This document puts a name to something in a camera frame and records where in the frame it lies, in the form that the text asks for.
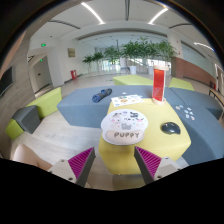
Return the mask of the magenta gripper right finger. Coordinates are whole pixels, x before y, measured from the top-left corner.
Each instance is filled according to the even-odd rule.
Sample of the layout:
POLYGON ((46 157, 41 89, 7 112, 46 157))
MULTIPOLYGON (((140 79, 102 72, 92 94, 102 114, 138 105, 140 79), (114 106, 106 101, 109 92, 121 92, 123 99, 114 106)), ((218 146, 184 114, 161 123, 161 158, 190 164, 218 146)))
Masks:
POLYGON ((181 170, 171 158, 161 158, 140 147, 135 147, 134 157, 146 185, 181 170))

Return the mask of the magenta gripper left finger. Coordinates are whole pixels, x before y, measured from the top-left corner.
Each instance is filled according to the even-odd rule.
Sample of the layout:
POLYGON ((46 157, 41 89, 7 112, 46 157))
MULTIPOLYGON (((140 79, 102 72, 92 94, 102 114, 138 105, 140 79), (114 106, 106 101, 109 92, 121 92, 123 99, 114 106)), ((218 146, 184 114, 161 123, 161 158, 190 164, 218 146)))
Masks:
POLYGON ((94 159, 95 150, 89 148, 68 160, 59 160, 49 169, 49 172, 84 187, 94 159))

